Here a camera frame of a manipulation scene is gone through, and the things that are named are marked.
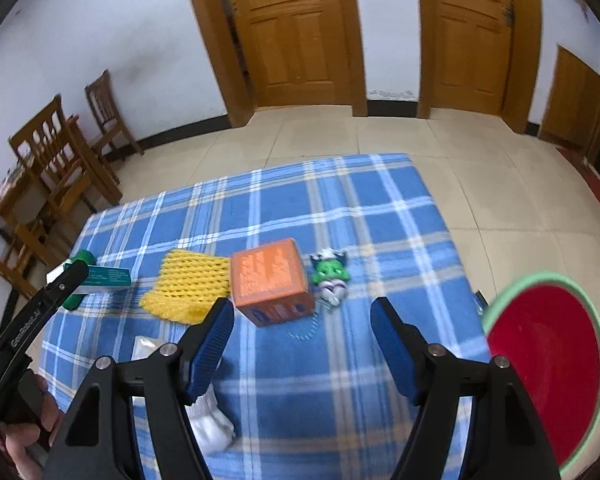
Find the person's left hand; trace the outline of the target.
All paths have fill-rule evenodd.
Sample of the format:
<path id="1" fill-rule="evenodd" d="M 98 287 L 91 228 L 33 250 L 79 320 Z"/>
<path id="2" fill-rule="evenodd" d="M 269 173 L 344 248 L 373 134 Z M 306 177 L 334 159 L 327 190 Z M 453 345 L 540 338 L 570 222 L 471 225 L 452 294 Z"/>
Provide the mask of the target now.
<path id="1" fill-rule="evenodd" d="M 59 427 L 64 421 L 65 413 L 58 408 L 56 399 L 48 392 L 47 382 L 39 374 L 34 375 L 38 390 L 42 393 L 41 424 L 50 433 L 48 442 L 53 444 Z M 35 424 L 0 425 L 0 451 L 15 466 L 21 479 L 40 480 L 44 467 L 27 451 L 27 448 L 38 442 L 40 428 Z"/>

